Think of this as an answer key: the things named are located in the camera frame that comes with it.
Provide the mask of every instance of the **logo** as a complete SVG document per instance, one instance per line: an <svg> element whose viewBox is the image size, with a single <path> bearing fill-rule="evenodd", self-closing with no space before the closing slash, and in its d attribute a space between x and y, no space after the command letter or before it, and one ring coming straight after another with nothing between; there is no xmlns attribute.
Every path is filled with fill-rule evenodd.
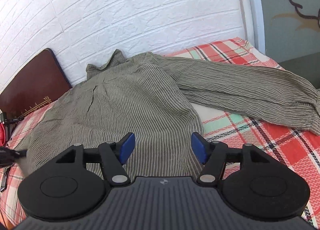
<svg viewBox="0 0 320 230"><path fill-rule="evenodd" d="M161 183L162 185L166 185L166 184L169 183L169 181L167 181L166 179L163 179L163 180L160 181L160 183Z"/></svg>

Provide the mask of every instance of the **brown headboard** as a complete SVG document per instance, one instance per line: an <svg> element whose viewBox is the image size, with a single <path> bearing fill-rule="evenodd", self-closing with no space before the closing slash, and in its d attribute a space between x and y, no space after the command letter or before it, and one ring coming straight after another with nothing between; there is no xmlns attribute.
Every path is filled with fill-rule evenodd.
<svg viewBox="0 0 320 230"><path fill-rule="evenodd" d="M71 88L51 49L28 62L0 94L0 110L9 119L29 113L57 100Z"/></svg>

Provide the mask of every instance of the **shirt sleeve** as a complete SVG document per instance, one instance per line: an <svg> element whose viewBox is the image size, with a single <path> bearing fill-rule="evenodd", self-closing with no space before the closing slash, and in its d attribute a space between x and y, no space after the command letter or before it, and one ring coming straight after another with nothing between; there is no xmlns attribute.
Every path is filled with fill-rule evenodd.
<svg viewBox="0 0 320 230"><path fill-rule="evenodd" d="M289 71L155 56L192 103L320 135L318 92Z"/></svg>

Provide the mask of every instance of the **plaid bedsheet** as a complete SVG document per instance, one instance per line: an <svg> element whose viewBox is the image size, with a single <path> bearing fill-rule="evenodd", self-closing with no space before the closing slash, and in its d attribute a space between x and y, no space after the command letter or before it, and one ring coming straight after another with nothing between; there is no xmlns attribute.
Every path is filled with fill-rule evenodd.
<svg viewBox="0 0 320 230"><path fill-rule="evenodd" d="M42 120L45 112L52 106L53 103L50 103L49 105L32 112L23 121L19 122L12 133L11 139L8 141L8 147L11 149L15 148L18 143L31 132L38 122ZM3 169L0 169L0 171L1 182ZM0 193L0 210L14 226L26 218L17 196L17 189L22 180L22 171L17 164L13 165L7 178L7 189Z"/></svg>
<svg viewBox="0 0 320 230"><path fill-rule="evenodd" d="M281 69L275 61L238 37L195 46L167 56ZM9 147L14 148L25 135L30 133L51 106L52 104L30 114L19 123ZM220 140L234 148L241 148L244 143L253 143L302 176L311 190L310 200L302 217L314 227L320 226L320 137L311 132L297 131L243 115L201 105L194 107L202 120L204 137L208 141ZM228 165L224 178L238 169L239 164ZM22 178L20 169L14 166L9 174L8 188L1 194L0 209L14 225L25 218L16 193Z"/></svg>

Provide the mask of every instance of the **gold decorative pattern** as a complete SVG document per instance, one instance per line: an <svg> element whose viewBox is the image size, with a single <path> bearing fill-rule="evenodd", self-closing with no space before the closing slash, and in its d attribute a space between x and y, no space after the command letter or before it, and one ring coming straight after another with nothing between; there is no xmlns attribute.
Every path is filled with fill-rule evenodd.
<svg viewBox="0 0 320 230"><path fill-rule="evenodd" d="M26 117L28 114L30 114L30 113L42 108L43 106L48 105L50 103L52 103L51 99L49 98L49 96L46 96L46 97L44 97L44 101L42 103L39 103L39 104L35 103L35 107L32 108L31 106L29 106L30 110L26 110L25 109L25 113L21 112L21 115L19 116L19 118L20 117Z"/></svg>

